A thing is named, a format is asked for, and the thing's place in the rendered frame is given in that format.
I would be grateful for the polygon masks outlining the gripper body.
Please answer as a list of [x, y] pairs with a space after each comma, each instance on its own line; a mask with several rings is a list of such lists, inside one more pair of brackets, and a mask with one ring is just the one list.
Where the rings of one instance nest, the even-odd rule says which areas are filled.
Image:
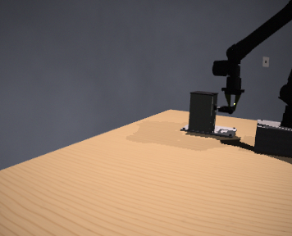
[[240, 77], [229, 76], [227, 79], [227, 88], [221, 88], [221, 91], [225, 91], [224, 94], [241, 95], [244, 93], [244, 89], [240, 89]]

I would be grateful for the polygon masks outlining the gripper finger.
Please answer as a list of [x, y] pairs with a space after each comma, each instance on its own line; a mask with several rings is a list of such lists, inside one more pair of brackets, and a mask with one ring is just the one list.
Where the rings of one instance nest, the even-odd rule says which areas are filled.
[[230, 109], [230, 96], [231, 96], [230, 94], [225, 94], [229, 109]]
[[235, 109], [236, 109], [236, 104], [238, 103], [241, 95], [235, 95]]

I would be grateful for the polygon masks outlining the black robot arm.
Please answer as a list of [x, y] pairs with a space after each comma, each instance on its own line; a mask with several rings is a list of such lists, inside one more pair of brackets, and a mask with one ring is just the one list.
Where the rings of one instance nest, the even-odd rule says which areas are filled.
[[[233, 44], [226, 51], [228, 61], [214, 61], [212, 66], [213, 75], [227, 76], [230, 75], [234, 79], [240, 76], [240, 60], [246, 57], [255, 47], [262, 43], [265, 39], [274, 34], [281, 27], [292, 20], [292, 0], [285, 5], [283, 9], [277, 12], [272, 18], [259, 26], [254, 32], [246, 38], [240, 40], [237, 44]], [[227, 53], [228, 52], [228, 53]], [[241, 56], [242, 55], [242, 56]], [[233, 63], [231, 63], [233, 62]], [[234, 65], [229, 65], [234, 64]], [[278, 97], [288, 106], [285, 106], [285, 113], [281, 126], [292, 128], [292, 69], [288, 77], [288, 83], [283, 85]], [[290, 106], [290, 107], [289, 107]]]

